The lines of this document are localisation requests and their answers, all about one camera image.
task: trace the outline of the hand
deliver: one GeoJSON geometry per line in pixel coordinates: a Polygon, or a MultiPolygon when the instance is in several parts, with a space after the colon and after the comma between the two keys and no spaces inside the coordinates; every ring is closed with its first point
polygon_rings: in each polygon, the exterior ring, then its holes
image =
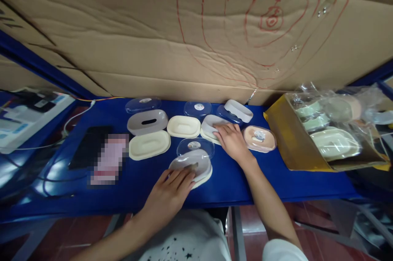
{"type": "Polygon", "coordinates": [[[138,222],[147,238],[164,228],[180,211],[195,185],[194,177],[195,173],[190,169],[165,170],[162,173],[142,210],[131,219],[138,222]]]}
{"type": "Polygon", "coordinates": [[[243,135],[237,124],[214,125],[218,132],[213,134],[218,138],[222,148],[234,159],[240,167],[244,168],[248,163],[255,160],[244,141],[243,135]]]}

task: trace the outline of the white cable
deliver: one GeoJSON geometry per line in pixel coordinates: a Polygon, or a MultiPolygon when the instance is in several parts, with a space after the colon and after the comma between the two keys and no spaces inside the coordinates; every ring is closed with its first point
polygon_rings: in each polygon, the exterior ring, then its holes
{"type": "Polygon", "coordinates": [[[76,118],[77,116],[80,116],[81,114],[84,114],[85,112],[87,112],[89,109],[91,109],[91,108],[93,107],[94,104],[95,104],[95,100],[92,100],[91,103],[90,103],[90,107],[89,107],[87,110],[85,110],[85,111],[83,111],[83,112],[81,112],[81,113],[79,113],[79,114],[73,116],[71,119],[69,119],[69,120],[67,121],[67,123],[64,124],[63,132],[65,133],[66,136],[68,136],[68,131],[66,130],[66,127],[67,127],[68,123],[69,123],[73,118],[76,118]]]}
{"type": "Polygon", "coordinates": [[[49,144],[49,145],[36,147],[36,148],[16,148],[16,149],[14,149],[14,150],[33,150],[33,149],[39,149],[39,148],[47,148],[47,147],[54,146],[54,145],[58,144],[59,142],[63,141],[63,140],[68,136],[68,134],[69,134],[68,131],[66,130],[66,126],[68,125],[68,123],[69,123],[73,118],[75,118],[75,117],[77,117],[77,116],[80,116],[81,114],[84,114],[85,112],[87,112],[89,109],[91,109],[91,108],[93,107],[94,104],[95,104],[95,100],[92,100],[91,103],[90,103],[90,107],[89,107],[87,110],[85,110],[85,111],[83,111],[83,112],[81,112],[81,113],[79,113],[79,114],[73,116],[72,118],[70,118],[70,119],[64,124],[63,132],[64,132],[65,135],[64,135],[59,141],[57,141],[57,142],[55,142],[55,143],[52,143],[52,144],[49,144]]]}

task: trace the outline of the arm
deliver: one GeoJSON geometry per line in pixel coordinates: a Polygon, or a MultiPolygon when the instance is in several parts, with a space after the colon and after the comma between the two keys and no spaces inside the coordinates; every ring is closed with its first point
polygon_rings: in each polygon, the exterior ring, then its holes
{"type": "Polygon", "coordinates": [[[195,185],[192,181],[194,177],[195,173],[188,169],[164,171],[138,214],[111,235],[82,251],[72,261],[115,261],[136,251],[179,212],[195,185]]]}
{"type": "Polygon", "coordinates": [[[223,149],[243,169],[253,195],[259,217],[269,240],[280,238],[302,249],[292,221],[276,191],[258,166],[257,159],[246,146],[239,125],[215,125],[214,135],[223,149]]]}

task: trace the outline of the yellow box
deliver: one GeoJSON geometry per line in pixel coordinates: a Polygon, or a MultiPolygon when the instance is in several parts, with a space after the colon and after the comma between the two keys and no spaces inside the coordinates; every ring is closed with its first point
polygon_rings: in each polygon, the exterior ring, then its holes
{"type": "Polygon", "coordinates": [[[285,95],[281,96],[264,115],[277,138],[282,159],[290,170],[341,172],[389,165],[384,156],[366,141],[362,142],[363,150],[358,156],[328,163],[304,129],[285,95]]]}

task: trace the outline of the white shirt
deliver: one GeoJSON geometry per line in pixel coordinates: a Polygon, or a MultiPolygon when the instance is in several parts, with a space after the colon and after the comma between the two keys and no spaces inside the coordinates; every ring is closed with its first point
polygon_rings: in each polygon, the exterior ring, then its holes
{"type": "MultiPolygon", "coordinates": [[[[180,211],[148,243],[125,261],[231,261],[222,224],[204,210],[180,211]]],[[[307,261],[295,245],[269,241],[263,261],[307,261]]]]}

